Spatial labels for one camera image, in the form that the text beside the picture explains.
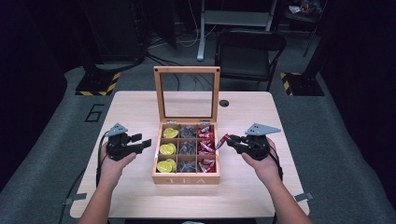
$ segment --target wooden box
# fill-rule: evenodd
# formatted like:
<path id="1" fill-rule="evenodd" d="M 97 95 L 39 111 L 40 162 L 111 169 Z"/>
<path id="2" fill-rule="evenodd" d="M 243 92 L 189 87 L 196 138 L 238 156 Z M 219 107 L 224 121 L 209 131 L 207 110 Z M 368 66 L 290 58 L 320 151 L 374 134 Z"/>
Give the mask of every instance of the wooden box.
<path id="1" fill-rule="evenodd" d="M 154 183 L 218 184 L 219 67 L 155 66 L 154 76 L 160 114 Z M 194 91 L 181 91 L 185 85 Z"/>

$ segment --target wooden table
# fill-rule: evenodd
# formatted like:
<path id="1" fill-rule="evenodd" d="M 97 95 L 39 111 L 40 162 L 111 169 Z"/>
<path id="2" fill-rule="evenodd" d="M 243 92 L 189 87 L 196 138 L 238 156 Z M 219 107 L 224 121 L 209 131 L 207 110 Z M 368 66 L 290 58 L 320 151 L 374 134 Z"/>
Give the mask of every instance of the wooden table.
<path id="1" fill-rule="evenodd" d="M 284 183 L 292 195 L 303 193 L 288 141 L 276 111 L 274 99 L 264 91 L 221 91 L 219 100 L 229 106 L 219 106 L 218 134 L 245 135 L 254 122 L 280 128 L 271 133 L 284 171 Z M 97 148 L 100 138 L 114 124 L 125 126 L 128 134 L 142 133 L 143 140 L 152 139 L 151 147 L 128 165 L 113 193 L 110 217 L 130 218 L 246 218 L 272 217 L 274 207 L 263 183 L 236 151 L 223 145 L 219 150 L 221 178 L 219 185 L 155 185 L 151 177 L 158 128 L 160 126 L 155 91 L 119 91 L 108 110 L 102 131 L 93 148 L 78 194 L 87 193 L 85 200 L 74 201 L 72 217 L 81 217 L 95 190 Z M 308 214 L 306 201 L 299 205 Z"/>

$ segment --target human hand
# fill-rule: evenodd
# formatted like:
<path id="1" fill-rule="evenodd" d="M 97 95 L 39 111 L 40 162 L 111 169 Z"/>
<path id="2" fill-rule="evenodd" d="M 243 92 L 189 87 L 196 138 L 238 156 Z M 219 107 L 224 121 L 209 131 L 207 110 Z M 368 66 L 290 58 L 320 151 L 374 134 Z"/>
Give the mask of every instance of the human hand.
<path id="1" fill-rule="evenodd" d="M 270 145 L 270 152 L 275 158 L 276 155 L 276 147 L 275 143 L 267 137 L 268 143 Z M 261 161 L 256 161 L 252 159 L 247 153 L 242 153 L 242 158 L 245 160 L 247 164 L 249 164 L 256 172 L 257 177 L 260 181 L 267 186 L 269 183 L 274 182 L 274 180 L 280 180 L 279 172 L 276 163 L 271 158 L 271 156 L 267 156 Z"/>
<path id="2" fill-rule="evenodd" d="M 123 168 L 136 158 L 136 153 L 124 157 L 120 161 L 111 160 L 106 153 L 107 143 L 104 143 L 101 149 L 102 168 L 98 188 L 107 188 L 113 190 L 122 176 Z"/>

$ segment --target gray gripper bracket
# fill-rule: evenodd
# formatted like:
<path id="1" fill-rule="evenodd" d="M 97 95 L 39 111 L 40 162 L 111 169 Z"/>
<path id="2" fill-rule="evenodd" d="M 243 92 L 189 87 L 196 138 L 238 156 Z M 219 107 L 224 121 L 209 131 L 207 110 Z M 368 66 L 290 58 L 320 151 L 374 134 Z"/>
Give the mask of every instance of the gray gripper bracket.
<path id="1" fill-rule="evenodd" d="M 245 134 L 260 136 L 268 133 L 279 133 L 279 132 L 280 129 L 278 128 L 262 125 L 259 123 L 254 123 L 250 128 L 248 128 L 245 131 Z"/>
<path id="2" fill-rule="evenodd" d="M 119 123 L 116 123 L 106 134 L 105 137 L 110 137 L 114 136 L 120 133 L 126 133 L 128 132 L 128 129 L 126 129 L 124 126 L 120 125 Z"/>
<path id="3" fill-rule="evenodd" d="M 302 193 L 302 194 L 299 194 L 299 195 L 295 195 L 294 196 L 294 200 L 298 203 L 298 202 L 301 202 L 301 201 L 304 201 L 304 200 L 307 200 L 307 201 L 309 201 L 309 200 L 311 200 L 311 199 L 313 199 L 314 198 L 314 195 L 311 193 L 311 192 L 307 192 L 307 193 Z"/>

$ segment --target dark background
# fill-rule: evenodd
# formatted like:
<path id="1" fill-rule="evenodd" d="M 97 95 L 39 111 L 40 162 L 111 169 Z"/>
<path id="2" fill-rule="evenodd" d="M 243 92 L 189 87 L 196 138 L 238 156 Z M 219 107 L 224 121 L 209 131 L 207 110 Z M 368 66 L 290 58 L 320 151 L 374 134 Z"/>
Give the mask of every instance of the dark background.
<path id="1" fill-rule="evenodd" d="M 92 8 L 84 8 L 92 1 L 86 1 L 86 5 L 78 0 L 0 2 L 1 123 L 5 124 L 3 133 L 6 133 L 1 144 L 2 189 L 62 101 L 67 86 L 64 73 L 82 66 L 84 60 L 103 63 L 144 57 L 144 46 L 141 30 L 136 31 L 138 23 L 128 26 L 127 21 L 135 20 L 124 9 L 120 9 L 121 19 L 107 13 L 110 20 L 125 21 L 126 26 L 118 32 L 129 32 L 132 37 L 129 39 L 132 42 L 125 43 L 132 51 L 117 53 L 108 50 L 111 45 L 106 41 L 99 43 L 95 36 L 101 30 L 92 23 L 92 15 L 88 13 Z M 321 43 L 323 48 L 314 54 L 319 58 L 316 62 L 320 63 L 321 75 L 346 128 L 364 159 L 377 172 L 393 206 L 396 204 L 396 101 L 393 99 L 396 28 L 392 11 L 395 5 L 390 1 L 331 1 L 331 13 L 322 26 L 326 43 Z M 184 11 L 178 8 L 177 13 L 186 13 L 186 8 Z M 156 17 L 152 16 L 143 15 L 151 21 L 148 28 L 154 27 Z M 172 42 L 173 34 L 167 35 Z"/>

